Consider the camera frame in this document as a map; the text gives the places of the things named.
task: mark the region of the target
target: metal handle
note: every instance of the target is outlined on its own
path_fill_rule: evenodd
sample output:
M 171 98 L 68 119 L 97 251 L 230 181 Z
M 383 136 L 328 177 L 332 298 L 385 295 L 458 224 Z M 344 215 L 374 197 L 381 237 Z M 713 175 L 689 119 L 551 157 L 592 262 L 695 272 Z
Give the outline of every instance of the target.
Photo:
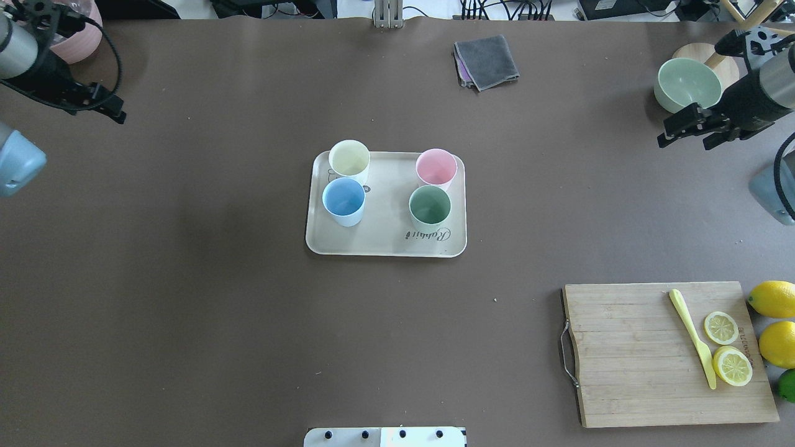
M 566 332 L 568 332 L 568 330 L 571 327 L 572 327 L 572 324 L 567 319 L 566 320 L 566 325 L 563 327 L 563 332 L 560 333 L 560 357 L 563 359 L 563 371 L 566 371 L 566 374 L 568 374 L 568 377 L 570 377 L 572 379 L 572 383 L 574 383 L 574 387 L 575 388 L 579 388 L 580 387 L 580 381 L 578 381 L 577 378 L 574 377 L 574 375 L 568 370 L 568 367 L 566 366 L 566 348 L 563 345 L 563 336 L 566 335 Z

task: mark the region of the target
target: lemon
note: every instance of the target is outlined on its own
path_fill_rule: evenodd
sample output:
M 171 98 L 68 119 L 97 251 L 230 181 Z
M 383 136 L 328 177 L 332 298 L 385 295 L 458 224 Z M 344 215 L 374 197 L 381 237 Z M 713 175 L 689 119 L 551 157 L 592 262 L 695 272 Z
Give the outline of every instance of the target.
M 778 395 L 795 403 L 795 369 L 784 371 L 778 378 Z
M 766 327 L 759 337 L 759 352 L 777 367 L 795 368 L 795 323 L 777 321 Z
M 795 317 L 795 284 L 765 281 L 750 292 L 748 304 L 765 317 Z
M 745 354 L 732 346 L 721 346 L 715 351 L 712 368 L 718 377 L 734 387 L 746 385 L 754 375 L 754 370 Z
M 704 318 L 704 331 L 717 344 L 731 344 L 740 335 L 735 319 L 723 312 L 707 315 Z

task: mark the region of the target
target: bowl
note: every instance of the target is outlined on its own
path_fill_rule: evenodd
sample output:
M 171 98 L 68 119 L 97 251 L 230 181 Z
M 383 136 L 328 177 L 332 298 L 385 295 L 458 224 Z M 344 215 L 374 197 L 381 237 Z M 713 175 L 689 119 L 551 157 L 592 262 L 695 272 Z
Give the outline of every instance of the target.
M 657 71 L 654 97 L 671 113 L 692 103 L 703 108 L 712 107 L 722 94 L 718 75 L 698 60 L 677 57 L 665 62 Z
M 91 12 L 88 17 L 94 19 L 102 26 L 102 17 L 99 15 L 99 8 L 92 1 Z M 74 64 L 89 57 L 99 47 L 102 41 L 102 32 L 93 25 L 86 24 L 86 28 L 72 37 L 50 46 L 52 52 L 65 60 L 67 64 Z

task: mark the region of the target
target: yellow knife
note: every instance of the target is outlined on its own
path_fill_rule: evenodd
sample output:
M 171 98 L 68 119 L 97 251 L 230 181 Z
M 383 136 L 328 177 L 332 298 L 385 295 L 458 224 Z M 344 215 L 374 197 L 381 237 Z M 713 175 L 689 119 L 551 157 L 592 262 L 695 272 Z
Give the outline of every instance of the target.
M 684 297 L 682 297 L 682 293 L 679 290 L 671 289 L 671 291 L 668 292 L 668 296 L 671 298 L 673 307 L 677 309 L 679 318 L 682 319 L 684 326 L 688 330 L 688 334 L 690 334 L 690 340 L 692 340 L 693 344 L 696 345 L 696 352 L 698 352 L 698 356 L 701 359 L 701 366 L 704 367 L 704 374 L 707 376 L 707 383 L 709 383 L 709 387 L 714 390 L 717 386 L 717 383 L 715 378 L 715 370 L 712 369 L 712 352 L 709 350 L 707 344 L 701 341 L 701 339 L 698 337 L 696 326 L 693 325 L 693 320 L 690 318 L 690 311 L 688 311 L 688 305 L 684 303 Z

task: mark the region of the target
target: gray towel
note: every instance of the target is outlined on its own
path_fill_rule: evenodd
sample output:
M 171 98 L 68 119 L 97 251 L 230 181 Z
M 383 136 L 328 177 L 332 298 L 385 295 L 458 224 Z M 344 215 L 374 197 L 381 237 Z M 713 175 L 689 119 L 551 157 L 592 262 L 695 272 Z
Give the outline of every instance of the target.
M 457 64 L 461 85 L 464 87 L 471 87 L 474 84 L 478 91 L 483 91 L 519 78 L 514 58 L 510 55 L 508 41 L 502 34 L 475 41 L 456 42 L 453 47 L 456 63 L 460 61 L 472 79 L 471 82 L 468 81 L 465 73 L 461 72 L 461 64 Z

